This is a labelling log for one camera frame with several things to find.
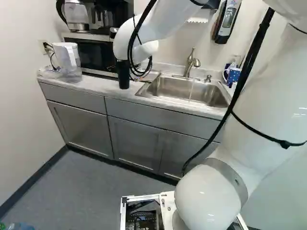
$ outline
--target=electrical outlet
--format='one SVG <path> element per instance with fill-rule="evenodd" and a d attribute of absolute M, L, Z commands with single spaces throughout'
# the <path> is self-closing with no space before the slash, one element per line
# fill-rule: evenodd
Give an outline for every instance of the electrical outlet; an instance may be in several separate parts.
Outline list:
<path fill-rule="evenodd" d="M 43 54 L 43 55 L 47 55 L 48 52 L 47 52 L 47 50 L 45 49 L 44 42 L 48 42 L 48 41 L 47 41 L 47 40 L 38 40 L 38 45 L 39 45 L 39 49 L 40 49 L 40 51 L 42 52 L 42 54 Z"/>

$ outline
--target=kettle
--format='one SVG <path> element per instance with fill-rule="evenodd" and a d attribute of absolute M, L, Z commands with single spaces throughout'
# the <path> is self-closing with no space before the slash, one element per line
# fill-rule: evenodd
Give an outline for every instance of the kettle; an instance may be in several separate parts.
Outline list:
<path fill-rule="evenodd" d="M 57 11 L 71 32 L 89 31 L 89 17 L 85 4 L 80 0 L 57 0 Z"/>

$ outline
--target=microwave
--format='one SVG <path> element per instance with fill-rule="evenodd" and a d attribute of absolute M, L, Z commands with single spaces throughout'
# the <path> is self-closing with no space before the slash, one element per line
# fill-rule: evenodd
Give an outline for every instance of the microwave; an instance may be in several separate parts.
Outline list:
<path fill-rule="evenodd" d="M 113 39 L 109 35 L 62 33 L 63 42 L 78 44 L 82 72 L 117 78 Z"/>

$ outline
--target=gray carpet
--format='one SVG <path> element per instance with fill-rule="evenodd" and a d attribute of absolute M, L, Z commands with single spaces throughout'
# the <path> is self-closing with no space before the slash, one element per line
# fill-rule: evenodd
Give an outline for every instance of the gray carpet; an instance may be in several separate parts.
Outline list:
<path fill-rule="evenodd" d="M 36 230 L 119 230 L 122 196 L 173 189 L 171 185 L 70 151 L 2 222 L 25 222 Z"/>

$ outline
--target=stainless steel sink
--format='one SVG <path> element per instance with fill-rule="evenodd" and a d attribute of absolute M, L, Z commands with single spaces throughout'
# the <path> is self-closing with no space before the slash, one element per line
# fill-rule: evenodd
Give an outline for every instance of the stainless steel sink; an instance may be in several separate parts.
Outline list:
<path fill-rule="evenodd" d="M 179 100 L 186 103 L 201 103 L 214 108 L 227 108 L 227 92 L 219 81 L 186 79 L 161 75 L 151 84 L 145 84 L 137 96 L 163 100 Z"/>

